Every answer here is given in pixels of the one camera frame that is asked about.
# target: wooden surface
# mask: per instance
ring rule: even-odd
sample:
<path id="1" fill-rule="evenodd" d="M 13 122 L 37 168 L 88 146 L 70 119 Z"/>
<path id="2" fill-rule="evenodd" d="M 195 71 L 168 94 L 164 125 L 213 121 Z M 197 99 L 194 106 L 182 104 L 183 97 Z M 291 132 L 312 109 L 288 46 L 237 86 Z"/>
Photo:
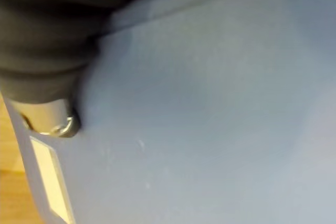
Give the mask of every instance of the wooden surface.
<path id="1" fill-rule="evenodd" d="M 40 224 L 6 107 L 0 95 L 0 223 Z"/>

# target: light blue surface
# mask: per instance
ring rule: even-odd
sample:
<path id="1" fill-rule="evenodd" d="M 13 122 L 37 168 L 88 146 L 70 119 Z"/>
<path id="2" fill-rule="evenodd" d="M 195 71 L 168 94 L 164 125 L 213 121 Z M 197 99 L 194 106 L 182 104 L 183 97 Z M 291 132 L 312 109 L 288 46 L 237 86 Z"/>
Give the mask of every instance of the light blue surface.
<path id="1" fill-rule="evenodd" d="M 39 137 L 76 222 L 336 223 L 335 17 L 335 0 L 207 0 L 107 37 L 82 131 Z"/>

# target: white label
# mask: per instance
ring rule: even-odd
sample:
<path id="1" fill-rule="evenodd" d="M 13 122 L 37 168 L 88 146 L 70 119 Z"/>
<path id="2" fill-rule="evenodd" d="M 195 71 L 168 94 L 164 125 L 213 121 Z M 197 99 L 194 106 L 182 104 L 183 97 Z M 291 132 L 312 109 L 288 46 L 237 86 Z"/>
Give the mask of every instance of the white label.
<path id="1" fill-rule="evenodd" d="M 74 224 L 65 183 L 56 152 L 45 143 L 30 137 L 50 210 L 67 224 Z"/>

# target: metal connector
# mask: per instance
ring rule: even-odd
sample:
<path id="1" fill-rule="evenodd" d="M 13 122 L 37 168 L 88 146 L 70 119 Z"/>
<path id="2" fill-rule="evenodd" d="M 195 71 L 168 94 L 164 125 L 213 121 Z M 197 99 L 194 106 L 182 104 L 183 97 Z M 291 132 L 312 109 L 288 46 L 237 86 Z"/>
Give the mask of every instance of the metal connector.
<path id="1" fill-rule="evenodd" d="M 42 135 L 72 137 L 79 128 L 79 119 L 68 100 L 62 99 L 42 104 L 28 104 L 12 101 L 21 114 L 23 124 Z"/>

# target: wooden floor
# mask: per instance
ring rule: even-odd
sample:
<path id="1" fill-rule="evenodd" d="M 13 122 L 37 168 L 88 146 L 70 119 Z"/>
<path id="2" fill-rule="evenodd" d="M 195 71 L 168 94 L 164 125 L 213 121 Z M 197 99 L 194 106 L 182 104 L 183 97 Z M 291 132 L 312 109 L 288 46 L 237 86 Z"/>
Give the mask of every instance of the wooden floor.
<path id="1" fill-rule="evenodd" d="M 0 95 L 0 223 L 40 224 L 5 104 Z"/>

